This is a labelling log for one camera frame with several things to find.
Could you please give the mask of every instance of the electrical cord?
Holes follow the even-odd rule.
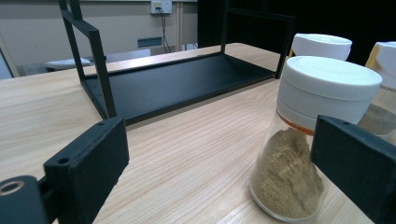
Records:
[[[161,7],[159,10],[160,10],[160,14],[161,14],[161,20],[163,21],[163,48],[165,49],[166,53],[170,53],[171,49],[169,48],[169,44],[168,44],[168,41],[166,40],[166,36],[165,36],[165,27],[166,27],[165,16],[163,13],[163,9]]]

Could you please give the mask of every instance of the transparent container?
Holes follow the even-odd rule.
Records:
[[[366,66],[382,77],[381,88],[359,126],[396,145],[396,42],[375,44]]]
[[[250,174],[250,192],[270,216],[287,222],[313,217],[330,180],[310,160],[318,115],[357,124],[381,76],[340,60],[297,56],[282,71],[276,113]]]

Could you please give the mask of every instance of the glass jar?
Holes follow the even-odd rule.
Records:
[[[366,67],[382,77],[381,88],[373,99],[359,126],[396,145],[396,42],[378,42]]]
[[[250,192],[270,216],[313,217],[330,180],[310,160],[318,115],[357,124],[379,89],[376,72],[340,60],[297,56],[282,71],[276,113],[250,175]]]

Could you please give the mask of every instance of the power outlet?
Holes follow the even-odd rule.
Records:
[[[172,13],[172,1],[151,1],[151,14]]]

